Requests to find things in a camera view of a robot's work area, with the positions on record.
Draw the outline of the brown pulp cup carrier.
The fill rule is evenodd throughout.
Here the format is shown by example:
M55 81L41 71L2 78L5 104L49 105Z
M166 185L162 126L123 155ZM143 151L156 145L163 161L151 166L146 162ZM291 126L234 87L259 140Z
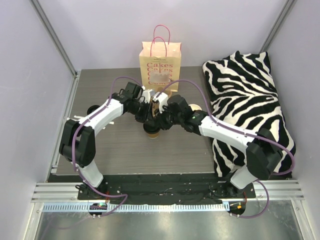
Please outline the brown pulp cup carrier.
M166 93L166 94L168 95L168 98L170 98L170 97L172 96L172 91L171 91L171 90L168 90L168 89L164 90L163 87L157 88L155 94L158 93L158 92L160 92L160 93ZM151 103L152 116L155 118L159 113L164 112L164 111L165 111L165 108L166 108L167 106L164 106L163 108L159 108L159 106L158 106L157 104L154 104L154 103L152 102L153 97L152 97L150 103Z

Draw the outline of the black plastic cup lid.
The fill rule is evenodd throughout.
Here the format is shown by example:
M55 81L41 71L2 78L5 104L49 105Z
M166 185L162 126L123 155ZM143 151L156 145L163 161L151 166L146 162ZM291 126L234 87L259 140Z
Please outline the black plastic cup lid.
M156 126L151 126L148 124L143 124L143 130L150 135L157 134L161 129Z

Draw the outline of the brown paper coffee cup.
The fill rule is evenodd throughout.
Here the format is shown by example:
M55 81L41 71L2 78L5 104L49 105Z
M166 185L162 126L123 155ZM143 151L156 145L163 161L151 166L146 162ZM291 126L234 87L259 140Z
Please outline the brown paper coffee cup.
M201 111L201 110L202 110L202 108L201 108L199 105L194 104L194 103L189 104L189 107L191 108L191 110L192 110L193 112L195 112L195 111Z

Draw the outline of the paper cakes bag pink handles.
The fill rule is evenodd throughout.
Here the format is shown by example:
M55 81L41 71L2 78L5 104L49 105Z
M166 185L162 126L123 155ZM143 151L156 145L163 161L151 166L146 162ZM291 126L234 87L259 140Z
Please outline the paper cakes bag pink handles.
M168 36L164 39L156 34L158 27L164 27ZM165 25L156 25L152 40L142 42L139 64L142 84L148 89L164 88L180 78L182 43L171 41L171 32Z

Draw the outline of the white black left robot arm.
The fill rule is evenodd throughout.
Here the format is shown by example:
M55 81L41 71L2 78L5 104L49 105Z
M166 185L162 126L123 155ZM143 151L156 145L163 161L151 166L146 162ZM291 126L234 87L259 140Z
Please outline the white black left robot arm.
M106 186L102 184L104 177L94 161L97 134L124 113L136 114L142 104L150 102L154 94L152 89L128 82L125 89L112 93L92 113L79 120L68 119L65 122L59 153L89 186L89 194L93 198L100 200L107 192Z

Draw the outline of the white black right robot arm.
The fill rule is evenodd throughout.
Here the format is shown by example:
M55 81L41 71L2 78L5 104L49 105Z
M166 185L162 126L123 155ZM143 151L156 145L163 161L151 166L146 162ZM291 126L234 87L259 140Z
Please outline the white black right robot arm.
M164 130L180 125L189 133L221 141L244 154L244 166L231 175L225 186L230 197L238 197L256 180L268 180L283 157L279 144L267 129L254 132L225 123L203 110L192 110L180 95L168 97L157 93L151 103L152 115Z

